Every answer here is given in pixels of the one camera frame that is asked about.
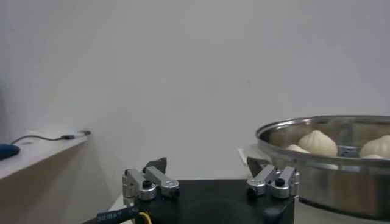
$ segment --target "black cable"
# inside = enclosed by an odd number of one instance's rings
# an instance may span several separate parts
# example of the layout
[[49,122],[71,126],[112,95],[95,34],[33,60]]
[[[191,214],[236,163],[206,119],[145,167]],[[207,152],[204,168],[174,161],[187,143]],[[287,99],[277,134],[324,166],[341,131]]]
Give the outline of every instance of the black cable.
[[117,224],[140,216],[138,207],[126,207],[117,211],[99,213],[95,218],[86,221],[83,224]]
[[63,136],[61,136],[59,138],[46,138],[46,137],[42,137],[42,136],[39,136],[39,135],[25,135],[25,136],[22,136],[22,137],[20,137],[20,138],[18,138],[16,140],[14,140],[13,142],[11,142],[10,145],[14,145],[18,141],[20,141],[22,139],[25,139],[25,138],[39,138],[39,139],[43,139],[43,140],[46,140],[46,141],[59,141],[59,140],[72,140],[72,139],[75,139],[75,138],[79,138],[81,136],[88,136],[90,134],[91,134],[90,131],[79,131],[79,132],[77,132],[74,135],[63,135]]
[[46,140],[46,141],[59,141],[59,140],[64,139],[64,136],[61,136],[59,138],[45,138],[45,137],[42,137],[42,136],[39,136],[39,135],[25,135],[25,136],[22,136],[22,137],[20,137],[20,138],[18,138],[16,140],[14,140],[13,142],[11,142],[10,145],[14,145],[18,141],[20,141],[22,139],[25,139],[25,138],[39,138],[39,139],[43,139],[43,140]]

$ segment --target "screw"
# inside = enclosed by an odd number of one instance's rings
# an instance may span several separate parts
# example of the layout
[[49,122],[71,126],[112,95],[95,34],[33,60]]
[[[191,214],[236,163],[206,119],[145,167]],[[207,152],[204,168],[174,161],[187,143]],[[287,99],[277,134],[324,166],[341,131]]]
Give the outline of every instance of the screw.
[[152,187],[152,182],[150,182],[149,180],[144,180],[142,182],[142,188],[143,189],[149,189]]
[[277,180],[275,180],[275,186],[283,187],[284,185],[285,185],[284,179],[278,178]]

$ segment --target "steamed bun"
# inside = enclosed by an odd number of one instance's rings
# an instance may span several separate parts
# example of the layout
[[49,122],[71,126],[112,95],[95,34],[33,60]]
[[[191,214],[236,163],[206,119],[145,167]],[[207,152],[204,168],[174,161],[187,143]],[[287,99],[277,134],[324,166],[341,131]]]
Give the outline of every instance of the steamed bun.
[[362,157],[362,159],[384,159],[384,158],[383,158],[382,156],[378,156],[378,155],[375,155],[375,154],[371,154],[371,155]]
[[289,145],[286,149],[297,151],[297,152],[303,152],[303,153],[309,153],[308,151],[304,150],[303,148],[299,147],[298,145]]
[[367,142],[360,150],[360,157],[371,154],[390,159],[390,135]]
[[337,145],[327,135],[321,131],[315,130],[302,137],[298,142],[299,147],[310,153],[324,155],[324,156],[336,156]]

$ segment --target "yellow wire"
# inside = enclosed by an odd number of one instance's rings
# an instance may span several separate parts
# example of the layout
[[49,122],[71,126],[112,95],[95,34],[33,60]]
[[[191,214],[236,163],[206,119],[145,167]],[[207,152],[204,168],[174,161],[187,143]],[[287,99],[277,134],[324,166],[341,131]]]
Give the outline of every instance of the yellow wire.
[[140,212],[140,216],[144,217],[147,221],[147,224],[152,224],[152,220],[151,220],[151,217],[145,213],[145,212]]

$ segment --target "white shelf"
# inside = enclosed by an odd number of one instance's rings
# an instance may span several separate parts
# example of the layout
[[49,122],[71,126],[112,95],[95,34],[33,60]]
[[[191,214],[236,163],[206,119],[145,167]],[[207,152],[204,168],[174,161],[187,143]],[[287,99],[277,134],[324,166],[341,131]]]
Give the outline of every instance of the white shelf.
[[0,160],[0,179],[68,150],[86,140],[87,137],[81,137],[73,140],[37,141],[30,145],[19,145],[20,152],[18,155]]

